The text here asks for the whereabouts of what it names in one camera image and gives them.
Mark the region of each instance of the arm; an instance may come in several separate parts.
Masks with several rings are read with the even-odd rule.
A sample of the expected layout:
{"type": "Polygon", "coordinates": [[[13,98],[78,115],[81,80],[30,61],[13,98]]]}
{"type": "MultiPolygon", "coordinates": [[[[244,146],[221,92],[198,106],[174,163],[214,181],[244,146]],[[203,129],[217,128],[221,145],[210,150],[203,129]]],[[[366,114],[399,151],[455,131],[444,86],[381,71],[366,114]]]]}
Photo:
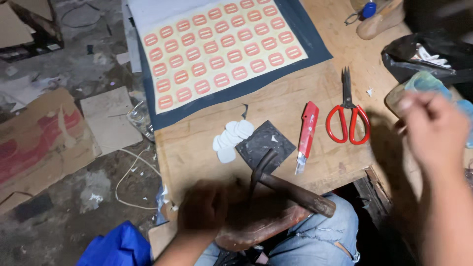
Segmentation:
{"type": "Polygon", "coordinates": [[[464,177],[469,121],[441,95],[409,93],[400,102],[408,141],[431,194],[423,231],[424,265],[473,265],[473,194],[464,177]]]}
{"type": "Polygon", "coordinates": [[[179,208],[176,237],[154,266],[193,266],[217,236],[227,207],[226,192],[219,184],[197,182],[179,208]]]}

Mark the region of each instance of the hand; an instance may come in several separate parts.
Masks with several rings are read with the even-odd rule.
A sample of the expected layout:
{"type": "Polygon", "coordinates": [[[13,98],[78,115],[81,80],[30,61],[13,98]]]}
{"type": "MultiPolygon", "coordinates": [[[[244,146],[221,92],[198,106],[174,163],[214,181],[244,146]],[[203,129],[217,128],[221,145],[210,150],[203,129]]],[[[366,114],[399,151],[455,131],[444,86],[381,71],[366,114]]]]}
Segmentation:
{"type": "Polygon", "coordinates": [[[223,226],[227,209],[227,193],[220,183],[198,181],[179,208],[177,235],[198,239],[208,246],[223,226]]]}
{"type": "Polygon", "coordinates": [[[463,171],[468,118],[440,94],[408,92],[399,102],[414,157],[433,176],[463,171]]]}

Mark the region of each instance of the stack of white pieces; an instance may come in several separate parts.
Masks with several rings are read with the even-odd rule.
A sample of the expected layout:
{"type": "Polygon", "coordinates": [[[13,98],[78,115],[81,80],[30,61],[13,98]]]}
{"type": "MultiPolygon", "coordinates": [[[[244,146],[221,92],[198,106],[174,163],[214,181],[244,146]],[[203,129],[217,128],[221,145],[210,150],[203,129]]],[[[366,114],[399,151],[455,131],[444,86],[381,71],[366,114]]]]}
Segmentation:
{"type": "Polygon", "coordinates": [[[213,150],[221,163],[229,163],[237,157],[233,149],[238,143],[249,138],[254,131],[254,125],[247,120],[232,121],[225,125],[221,135],[213,139],[213,150]]]}

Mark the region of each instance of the black plastic bag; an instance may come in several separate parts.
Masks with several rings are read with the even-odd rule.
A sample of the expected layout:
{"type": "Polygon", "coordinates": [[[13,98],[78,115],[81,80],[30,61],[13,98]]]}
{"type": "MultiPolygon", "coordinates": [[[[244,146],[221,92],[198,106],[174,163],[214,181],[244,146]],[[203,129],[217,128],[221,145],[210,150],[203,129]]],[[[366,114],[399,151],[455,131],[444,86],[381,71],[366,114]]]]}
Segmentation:
{"type": "Polygon", "coordinates": [[[425,70],[445,85],[455,85],[466,99],[473,99],[473,45],[452,40],[444,29],[414,33],[391,42],[382,53],[383,63],[399,83],[425,70]],[[411,59],[421,44],[431,55],[447,59],[451,69],[430,62],[411,59]]]}

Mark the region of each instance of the utility knife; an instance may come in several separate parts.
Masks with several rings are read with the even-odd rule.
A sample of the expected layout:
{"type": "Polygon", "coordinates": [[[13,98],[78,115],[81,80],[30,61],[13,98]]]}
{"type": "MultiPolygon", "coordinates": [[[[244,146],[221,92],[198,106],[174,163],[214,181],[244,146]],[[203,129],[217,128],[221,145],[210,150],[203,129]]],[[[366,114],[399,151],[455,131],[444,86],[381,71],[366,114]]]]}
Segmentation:
{"type": "Polygon", "coordinates": [[[310,148],[312,147],[318,116],[319,108],[313,102],[308,102],[302,115],[302,130],[300,131],[299,154],[297,156],[295,175],[304,172],[307,158],[309,158],[310,148]]]}

